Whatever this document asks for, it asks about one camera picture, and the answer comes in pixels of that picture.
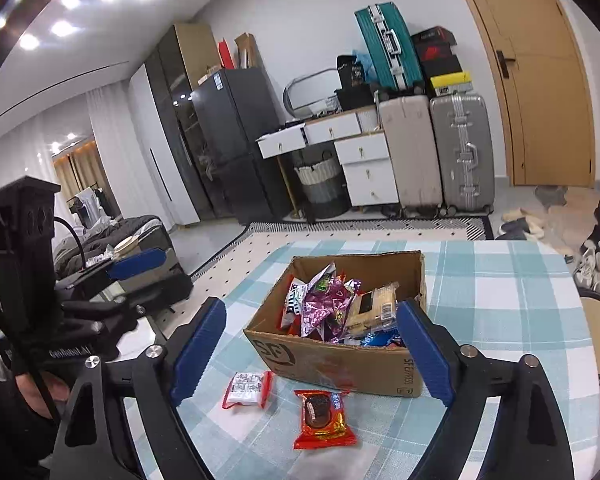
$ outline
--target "metal screw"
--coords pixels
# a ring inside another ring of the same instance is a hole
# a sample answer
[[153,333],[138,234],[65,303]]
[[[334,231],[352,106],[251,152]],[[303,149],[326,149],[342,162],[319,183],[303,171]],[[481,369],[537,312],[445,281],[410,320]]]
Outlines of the metal screw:
[[144,354],[151,359],[155,359],[162,354],[162,347],[160,345],[151,345],[144,351]]
[[540,364],[540,361],[538,360],[538,358],[535,355],[531,355],[531,354],[525,355],[525,358],[523,359],[523,361],[525,362],[525,365],[527,365],[531,368],[535,368]]
[[473,345],[462,345],[460,347],[460,353],[464,357],[476,357],[478,355],[478,349]]
[[100,364],[100,358],[97,355],[91,355],[87,357],[87,360],[84,362],[84,365],[87,368],[95,368]]

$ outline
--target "gray suitcase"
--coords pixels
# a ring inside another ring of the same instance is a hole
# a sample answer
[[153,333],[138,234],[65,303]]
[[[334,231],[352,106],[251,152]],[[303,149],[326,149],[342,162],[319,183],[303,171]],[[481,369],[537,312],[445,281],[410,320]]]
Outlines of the gray suitcase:
[[400,205],[442,205],[436,141],[424,95],[400,97],[379,105],[386,143],[394,167]]
[[495,179],[487,108],[479,95],[430,102],[448,213],[493,212]]

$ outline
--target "blue gripper pad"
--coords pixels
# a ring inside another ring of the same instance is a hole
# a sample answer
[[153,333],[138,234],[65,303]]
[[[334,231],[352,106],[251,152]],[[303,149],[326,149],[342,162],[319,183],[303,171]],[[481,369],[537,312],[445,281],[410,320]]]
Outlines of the blue gripper pad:
[[166,261],[167,254],[162,249],[149,249],[116,262],[107,274],[112,280],[127,280],[132,276],[156,269]]
[[224,303],[215,300],[189,342],[184,346],[173,369],[171,400],[177,408],[196,391],[200,377],[211,359],[226,325]]
[[416,368],[422,375],[431,397],[440,399],[449,407],[454,401],[449,364],[414,312],[416,308],[419,306],[413,303],[413,300],[398,303],[395,313],[398,332],[413,355]]

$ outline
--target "person's hand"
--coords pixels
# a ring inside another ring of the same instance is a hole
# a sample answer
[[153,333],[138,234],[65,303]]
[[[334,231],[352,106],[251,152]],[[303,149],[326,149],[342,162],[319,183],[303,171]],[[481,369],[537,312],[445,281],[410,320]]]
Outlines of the person's hand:
[[[43,381],[45,381],[46,387],[49,389],[52,399],[67,402],[69,394],[71,393],[69,386],[67,386],[62,379],[49,372],[41,372],[41,375]],[[34,412],[45,418],[51,418],[51,413],[49,413],[49,409],[31,375],[22,374],[16,376],[16,384],[22,397]]]

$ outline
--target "teal suitcase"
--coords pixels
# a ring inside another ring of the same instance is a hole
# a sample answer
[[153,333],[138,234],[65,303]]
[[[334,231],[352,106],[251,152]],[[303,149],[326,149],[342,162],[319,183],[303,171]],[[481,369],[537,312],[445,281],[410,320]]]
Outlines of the teal suitcase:
[[418,55],[398,7],[393,2],[374,4],[358,10],[356,19],[380,84],[423,93],[424,78]]

